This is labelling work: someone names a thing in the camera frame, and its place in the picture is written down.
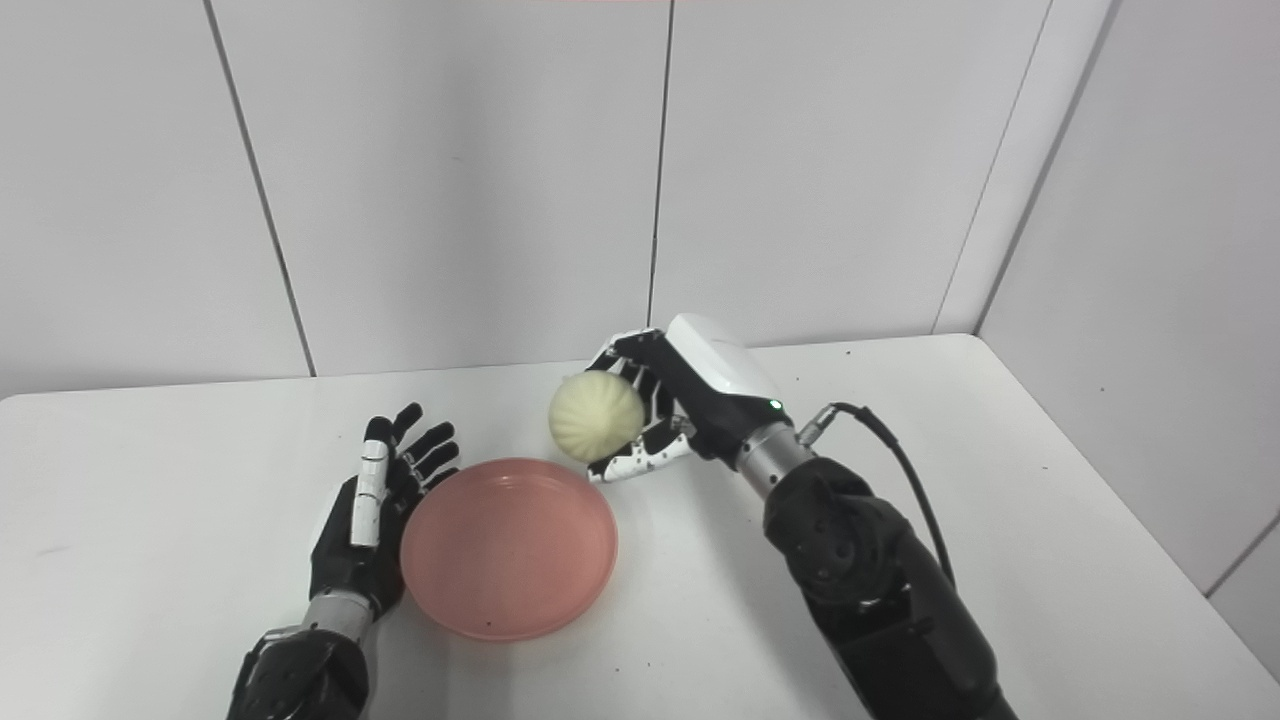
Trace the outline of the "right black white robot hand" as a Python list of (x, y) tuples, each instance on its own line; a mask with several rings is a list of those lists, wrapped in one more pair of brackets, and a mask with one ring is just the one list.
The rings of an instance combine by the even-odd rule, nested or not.
[(588, 479), (611, 483), (696, 455), (735, 470), (756, 436), (792, 427), (776, 383), (717, 320), (681, 313), (664, 328), (611, 337), (588, 365), (636, 389), (643, 428), (588, 464)]

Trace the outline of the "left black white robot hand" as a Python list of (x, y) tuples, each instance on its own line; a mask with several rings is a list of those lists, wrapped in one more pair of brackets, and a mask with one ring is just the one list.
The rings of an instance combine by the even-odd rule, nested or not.
[(338, 489), (332, 510), (310, 555), (308, 596), (344, 591), (365, 597), (375, 619), (393, 609), (404, 593), (401, 546), (407, 521), (422, 498), (458, 469), (454, 425), (443, 421), (428, 428), (415, 442), (402, 446), (410, 429), (424, 416), (422, 406), (408, 404), (394, 419), (370, 420), (387, 432), (389, 468), (387, 495), (381, 502), (380, 539), (375, 550), (349, 543), (352, 505), (357, 478)]

